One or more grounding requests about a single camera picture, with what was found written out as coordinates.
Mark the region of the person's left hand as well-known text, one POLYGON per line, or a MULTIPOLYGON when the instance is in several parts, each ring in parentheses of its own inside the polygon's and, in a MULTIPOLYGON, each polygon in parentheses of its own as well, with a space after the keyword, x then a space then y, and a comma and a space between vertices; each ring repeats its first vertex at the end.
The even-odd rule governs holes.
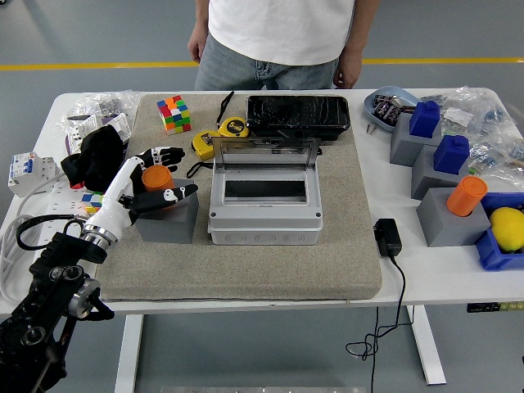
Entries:
POLYGON ((345 48, 339 56, 338 65, 333 77, 336 88, 353 88, 362 70, 363 50, 345 48))

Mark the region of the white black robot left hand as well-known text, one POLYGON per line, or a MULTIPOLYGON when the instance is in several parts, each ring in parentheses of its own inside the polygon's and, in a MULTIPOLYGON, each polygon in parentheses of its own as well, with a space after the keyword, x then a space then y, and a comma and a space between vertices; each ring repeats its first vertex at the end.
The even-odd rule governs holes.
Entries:
POLYGON ((153 147, 128 158, 107 188, 102 208, 86 221, 81 238, 114 246, 140 214, 169 208, 196 193, 196 184, 148 192, 142 183, 146 169, 163 165, 171 174, 184 156, 179 147, 153 147))

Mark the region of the person's right hand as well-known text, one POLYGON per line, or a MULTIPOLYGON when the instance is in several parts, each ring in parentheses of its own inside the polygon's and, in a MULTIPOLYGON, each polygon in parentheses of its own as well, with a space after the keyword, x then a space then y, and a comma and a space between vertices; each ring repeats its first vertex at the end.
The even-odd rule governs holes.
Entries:
POLYGON ((187 43, 187 49, 191 55, 191 58, 197 64, 201 63, 207 37, 208 29, 205 26, 196 26, 193 29, 192 35, 187 43))

